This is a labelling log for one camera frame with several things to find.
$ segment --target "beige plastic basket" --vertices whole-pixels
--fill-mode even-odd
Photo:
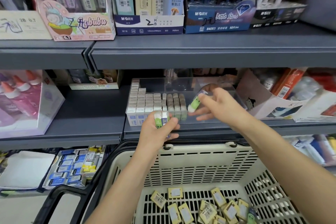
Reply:
[[[242,198],[253,205],[260,223],[307,223],[252,148],[241,145],[233,148],[230,144],[233,143],[179,145],[160,150],[146,177],[132,223],[171,223],[167,206],[174,202],[178,206],[187,202],[197,223],[201,200],[215,203],[210,194],[210,190],[215,187],[221,190],[227,202]],[[101,199],[133,153],[125,151],[114,159]],[[170,187],[182,187],[184,198],[168,199]],[[167,199],[162,210],[150,200],[154,190]]]

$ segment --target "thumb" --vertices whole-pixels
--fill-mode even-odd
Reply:
[[[212,113],[216,112],[216,110],[217,110],[217,108],[218,108],[218,103],[217,103],[216,101],[214,101],[214,100],[212,99],[212,97],[207,96],[207,95],[205,95],[205,94],[203,94],[203,93],[200,93],[200,94],[198,95],[198,99],[199,99],[199,101],[200,101],[203,105],[205,105],[206,107],[208,107],[209,110],[210,110]]]
[[[169,133],[176,127],[178,123],[177,118],[171,118],[162,128],[159,128],[160,133],[164,136],[167,137]]]

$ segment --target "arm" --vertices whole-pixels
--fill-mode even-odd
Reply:
[[[139,143],[131,160],[85,224],[131,223],[147,173],[168,134],[180,128],[177,122],[177,118],[171,118],[162,128],[157,129],[154,113],[147,117],[142,124]],[[170,134],[169,139],[177,137],[178,134]]]
[[[335,223],[336,178],[251,116],[227,91],[216,88],[212,92],[213,97],[199,95],[204,107],[190,115],[227,123],[244,136],[310,223]]]

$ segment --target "shopping basket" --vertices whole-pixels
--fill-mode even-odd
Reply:
[[[62,185],[55,188],[34,223],[48,223],[57,202],[64,193],[81,196],[71,224],[85,221],[125,168],[136,145],[137,141],[121,143],[86,189]],[[171,187],[182,187],[184,198],[168,199],[167,192]],[[215,204],[210,193],[210,190],[215,187],[221,190],[227,202],[237,201],[238,198],[249,202],[256,209],[260,223],[307,223],[253,149],[235,142],[165,145],[159,151],[154,166],[145,179],[132,223],[171,223],[167,205],[174,202],[178,206],[186,202],[195,219],[194,222],[197,223],[201,200]],[[159,209],[150,200],[155,190],[167,199],[163,209]]]

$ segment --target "person's right hand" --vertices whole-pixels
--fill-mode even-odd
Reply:
[[[211,91],[213,96],[199,94],[198,99],[204,107],[188,114],[198,116],[196,120],[217,118],[232,128],[239,128],[240,124],[243,124],[250,114],[226,90],[216,87]]]

